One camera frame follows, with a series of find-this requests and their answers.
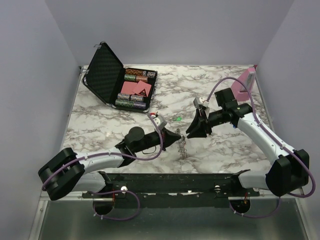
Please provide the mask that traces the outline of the metal disc keyring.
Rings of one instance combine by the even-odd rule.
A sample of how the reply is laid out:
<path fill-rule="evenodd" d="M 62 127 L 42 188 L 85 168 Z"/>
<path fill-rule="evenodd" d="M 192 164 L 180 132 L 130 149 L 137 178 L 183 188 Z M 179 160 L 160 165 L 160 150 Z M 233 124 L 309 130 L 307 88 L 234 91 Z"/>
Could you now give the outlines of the metal disc keyring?
<path fill-rule="evenodd" d="M 180 134 L 180 135 L 182 134 L 182 132 L 181 132 L 181 130 L 179 128 L 176 130 L 176 133 Z M 187 144 L 186 140 L 183 140 L 182 137 L 181 137 L 180 140 L 177 141 L 178 153 L 179 153 L 179 155 L 180 155 L 182 160 L 184 160 L 184 159 L 186 159 L 188 157 L 186 144 Z"/>

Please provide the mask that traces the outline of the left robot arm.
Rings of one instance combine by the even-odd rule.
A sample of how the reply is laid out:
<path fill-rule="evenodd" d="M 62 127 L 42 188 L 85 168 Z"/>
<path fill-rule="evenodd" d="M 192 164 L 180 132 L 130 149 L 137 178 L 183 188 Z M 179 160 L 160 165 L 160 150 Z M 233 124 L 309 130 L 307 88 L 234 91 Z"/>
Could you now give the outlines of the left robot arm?
<path fill-rule="evenodd" d="M 163 151 L 180 139 L 179 134 L 166 128 L 161 129 L 160 132 L 153 131 L 145 134 L 141 127 L 135 126 L 120 143 L 105 152 L 84 153 L 77 157 L 77 153 L 72 148 L 64 148 L 38 171 L 42 181 L 41 188 L 48 193 L 52 201 L 76 191 L 94 191 L 101 198 L 107 197 L 111 191 L 111 185 L 108 182 L 99 180 L 94 184 L 93 189 L 88 183 L 85 187 L 80 187 L 83 182 L 90 181 L 85 176 L 103 169 L 122 168 L 135 160 L 142 161 L 143 158 L 137 157 L 136 153 L 156 146 Z"/>

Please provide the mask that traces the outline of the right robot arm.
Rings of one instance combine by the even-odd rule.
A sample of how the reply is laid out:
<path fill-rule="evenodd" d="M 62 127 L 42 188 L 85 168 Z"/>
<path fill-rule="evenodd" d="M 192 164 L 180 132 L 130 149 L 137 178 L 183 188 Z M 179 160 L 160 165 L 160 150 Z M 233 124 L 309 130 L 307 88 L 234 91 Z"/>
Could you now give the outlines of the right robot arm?
<path fill-rule="evenodd" d="M 216 92 L 215 99 L 221 108 L 217 111 L 210 111 L 205 98 L 194 99 L 196 112 L 186 130 L 187 138 L 206 138 L 212 134 L 213 127 L 230 123 L 258 146 L 271 165 L 267 171 L 247 169 L 236 173 L 230 183 L 234 195 L 241 196 L 255 188 L 281 197 L 308 184 L 310 157 L 304 149 L 296 150 L 282 141 L 254 114 L 252 106 L 237 102 L 230 88 Z"/>

